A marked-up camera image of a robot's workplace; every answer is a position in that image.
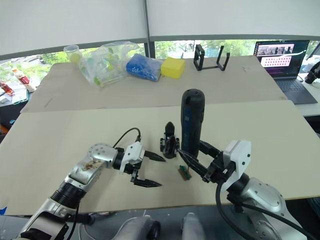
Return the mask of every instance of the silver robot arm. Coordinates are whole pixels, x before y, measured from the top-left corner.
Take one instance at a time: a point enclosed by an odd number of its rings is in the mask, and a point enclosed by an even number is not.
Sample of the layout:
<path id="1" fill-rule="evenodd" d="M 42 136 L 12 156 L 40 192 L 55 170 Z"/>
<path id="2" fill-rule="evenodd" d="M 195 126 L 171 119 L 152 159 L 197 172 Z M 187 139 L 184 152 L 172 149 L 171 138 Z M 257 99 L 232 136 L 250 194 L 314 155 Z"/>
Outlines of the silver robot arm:
<path id="1" fill-rule="evenodd" d="M 289 213 L 285 199 L 274 187 L 252 177 L 244 172 L 251 161 L 251 142 L 244 140 L 232 141 L 229 146 L 220 151 L 209 143 L 200 141 L 199 150 L 213 157 L 208 168 L 189 153 L 178 150 L 186 164 L 198 173 L 204 182 L 218 183 L 224 181 L 221 191 L 228 191 L 231 202 L 265 209 L 281 216 L 299 227 L 300 224 Z M 264 213 L 243 208 L 250 218 L 256 232 L 256 239 L 268 240 L 306 240 L 307 237 L 291 226 L 270 217 Z"/>
<path id="2" fill-rule="evenodd" d="M 17 239 L 63 240 L 69 228 L 66 221 L 78 211 L 81 199 L 99 179 L 104 168 L 131 174 L 131 182 L 138 186 L 161 186 L 152 180 L 138 179 L 143 157 L 165 162 L 157 154 L 145 151 L 139 141 L 128 146 L 126 151 L 104 143 L 94 144 L 85 158 L 67 174 L 59 189 L 29 219 Z"/>

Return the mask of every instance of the beige table surface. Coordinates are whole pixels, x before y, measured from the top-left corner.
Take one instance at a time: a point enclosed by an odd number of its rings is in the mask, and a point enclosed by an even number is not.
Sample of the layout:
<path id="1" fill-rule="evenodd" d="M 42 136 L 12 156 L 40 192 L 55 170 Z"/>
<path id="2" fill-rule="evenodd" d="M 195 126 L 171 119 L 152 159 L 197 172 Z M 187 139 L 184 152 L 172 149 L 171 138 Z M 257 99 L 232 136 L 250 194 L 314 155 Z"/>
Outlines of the beige table surface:
<path id="1" fill-rule="evenodd" d="M 180 137 L 179 106 L 21 114 L 0 144 L 0 199 L 6 200 L 6 214 L 33 214 L 91 145 L 113 145 L 131 127 L 140 128 L 146 149 L 160 153 L 168 121 Z M 119 146 L 131 144 L 136 135 L 128 134 Z M 207 104 L 201 139 L 218 149 L 232 140 L 250 140 L 249 176 L 273 185 L 286 199 L 320 195 L 320 139 L 291 101 Z M 211 161 L 202 153 L 198 158 L 205 166 Z M 216 184 L 202 182 L 192 170 L 192 179 L 183 181 L 177 170 L 181 164 L 179 157 L 145 159 L 140 176 L 163 185 L 155 188 L 134 186 L 129 175 L 106 169 L 80 211 L 215 204 Z"/>
<path id="2" fill-rule="evenodd" d="M 215 58 L 206 58 L 204 65 L 215 65 Z M 152 82 L 128 76 L 102 89 L 90 86 L 74 64 L 57 63 L 22 113 L 179 106 L 183 92 L 192 88 L 204 92 L 206 104 L 287 99 L 255 56 L 233 56 L 225 71 L 197 71 L 193 59 L 187 59 L 180 79 Z"/>

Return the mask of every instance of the laptop screen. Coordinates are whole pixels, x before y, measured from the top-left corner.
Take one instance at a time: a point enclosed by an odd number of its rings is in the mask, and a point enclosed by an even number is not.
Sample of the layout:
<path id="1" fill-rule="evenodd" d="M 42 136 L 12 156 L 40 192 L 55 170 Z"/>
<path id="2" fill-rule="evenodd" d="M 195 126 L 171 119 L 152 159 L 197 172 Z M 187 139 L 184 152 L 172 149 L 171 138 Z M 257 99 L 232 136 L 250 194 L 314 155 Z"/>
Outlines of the laptop screen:
<path id="1" fill-rule="evenodd" d="M 271 77 L 296 77 L 309 40 L 257 41 L 254 53 Z"/>

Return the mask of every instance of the plastic bag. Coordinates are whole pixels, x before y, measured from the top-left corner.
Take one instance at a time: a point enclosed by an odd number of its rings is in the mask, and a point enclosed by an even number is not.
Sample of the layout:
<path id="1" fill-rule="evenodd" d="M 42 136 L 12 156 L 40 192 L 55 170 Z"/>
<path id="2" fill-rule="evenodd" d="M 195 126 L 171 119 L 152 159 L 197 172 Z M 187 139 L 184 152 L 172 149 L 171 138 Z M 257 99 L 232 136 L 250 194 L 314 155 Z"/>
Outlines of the plastic bag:
<path id="1" fill-rule="evenodd" d="M 161 73 L 162 61 L 135 54 L 126 64 L 126 71 L 137 77 L 157 82 Z"/>
<path id="2" fill-rule="evenodd" d="M 126 77 L 128 52 L 135 49 L 138 45 L 130 41 L 104 44 L 88 57 L 82 57 L 77 65 L 89 83 L 104 87 Z"/>

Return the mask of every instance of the laptop keyboard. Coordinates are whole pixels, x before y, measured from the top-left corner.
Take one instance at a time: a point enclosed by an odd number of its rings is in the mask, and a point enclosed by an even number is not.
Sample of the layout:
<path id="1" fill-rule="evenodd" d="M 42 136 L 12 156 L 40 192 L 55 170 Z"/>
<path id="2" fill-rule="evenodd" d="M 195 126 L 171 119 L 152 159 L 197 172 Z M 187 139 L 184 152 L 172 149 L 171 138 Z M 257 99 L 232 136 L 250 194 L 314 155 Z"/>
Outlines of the laptop keyboard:
<path id="1" fill-rule="evenodd" d="M 278 84 L 280 89 L 284 92 L 305 90 L 305 87 L 298 80 L 277 80 L 276 84 Z"/>

